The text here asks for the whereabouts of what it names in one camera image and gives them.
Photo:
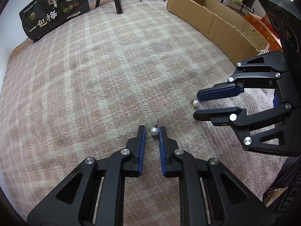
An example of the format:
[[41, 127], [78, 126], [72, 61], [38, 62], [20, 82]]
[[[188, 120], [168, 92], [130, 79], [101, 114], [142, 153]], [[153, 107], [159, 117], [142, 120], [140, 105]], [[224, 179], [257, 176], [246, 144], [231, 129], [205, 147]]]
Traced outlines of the pearl earring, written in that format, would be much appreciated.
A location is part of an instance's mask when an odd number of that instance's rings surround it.
[[189, 103], [191, 103], [191, 105], [194, 106], [194, 108], [197, 108], [200, 104], [198, 98], [187, 97], [187, 99], [189, 100]]
[[150, 130], [150, 134], [151, 136], [157, 136], [158, 133], [159, 133], [159, 129], [158, 129], [158, 119], [157, 119], [155, 125]]

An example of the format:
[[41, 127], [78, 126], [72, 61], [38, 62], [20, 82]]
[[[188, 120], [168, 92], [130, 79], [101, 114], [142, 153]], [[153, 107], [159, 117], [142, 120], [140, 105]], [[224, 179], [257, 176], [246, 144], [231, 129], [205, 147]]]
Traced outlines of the black snack bag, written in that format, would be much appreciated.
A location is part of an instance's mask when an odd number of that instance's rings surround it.
[[90, 11], [88, 0], [33, 0], [19, 13], [22, 28], [34, 42], [66, 23]]

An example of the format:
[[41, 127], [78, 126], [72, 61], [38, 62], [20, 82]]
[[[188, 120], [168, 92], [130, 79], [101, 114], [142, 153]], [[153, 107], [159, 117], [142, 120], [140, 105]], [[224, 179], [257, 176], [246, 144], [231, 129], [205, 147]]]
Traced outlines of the orange cloth covered table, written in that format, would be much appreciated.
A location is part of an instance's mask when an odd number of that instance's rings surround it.
[[248, 21], [266, 39], [266, 41], [269, 43], [270, 51], [283, 50], [280, 37], [272, 28], [268, 20], [253, 13], [245, 15], [244, 19]]

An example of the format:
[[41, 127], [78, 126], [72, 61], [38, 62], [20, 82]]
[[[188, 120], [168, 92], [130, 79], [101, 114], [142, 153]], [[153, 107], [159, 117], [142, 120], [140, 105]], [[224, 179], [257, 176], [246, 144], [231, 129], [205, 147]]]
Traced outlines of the brown cardboard box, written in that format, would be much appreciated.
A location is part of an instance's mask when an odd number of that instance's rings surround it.
[[268, 51], [258, 30], [217, 0], [168, 0], [167, 11], [206, 36], [233, 64]]

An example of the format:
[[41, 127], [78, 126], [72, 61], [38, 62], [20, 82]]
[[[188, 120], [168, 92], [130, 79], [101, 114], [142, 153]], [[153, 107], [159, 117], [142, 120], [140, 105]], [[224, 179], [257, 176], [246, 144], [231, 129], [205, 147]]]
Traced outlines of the pink plaid blanket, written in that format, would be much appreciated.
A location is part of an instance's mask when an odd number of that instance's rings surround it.
[[235, 67], [156, 0], [113, 3], [72, 19], [7, 65], [1, 91], [1, 171], [21, 217], [86, 157], [123, 148], [140, 125], [166, 127], [194, 157], [218, 158], [257, 196], [285, 158], [242, 149], [230, 127], [194, 120], [196, 93]]

